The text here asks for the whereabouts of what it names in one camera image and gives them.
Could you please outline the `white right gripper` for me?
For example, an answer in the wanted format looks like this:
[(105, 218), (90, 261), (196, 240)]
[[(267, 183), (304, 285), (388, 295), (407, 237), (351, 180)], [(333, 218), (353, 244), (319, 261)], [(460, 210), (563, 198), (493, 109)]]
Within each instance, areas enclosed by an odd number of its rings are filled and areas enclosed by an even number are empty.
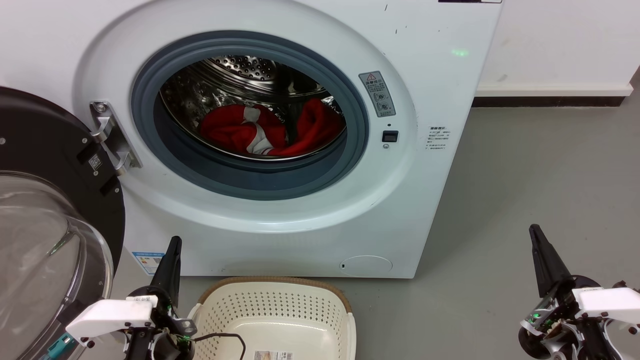
[(585, 276), (572, 276), (538, 224), (529, 226), (541, 321), (609, 319), (638, 321), (640, 296), (633, 288), (604, 288)]

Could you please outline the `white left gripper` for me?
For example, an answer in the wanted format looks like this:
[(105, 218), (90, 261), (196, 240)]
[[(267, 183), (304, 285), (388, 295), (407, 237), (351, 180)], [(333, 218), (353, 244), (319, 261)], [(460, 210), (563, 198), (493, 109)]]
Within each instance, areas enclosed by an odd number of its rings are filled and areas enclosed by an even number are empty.
[(197, 333), (192, 319), (178, 317), (181, 278), (182, 239), (174, 235), (150, 285), (140, 287), (124, 300), (96, 301), (80, 312), (67, 326), (66, 332), (82, 346), (89, 340), (109, 333), (122, 332), (133, 338), (135, 332), (157, 338), (167, 334), (191, 338)]

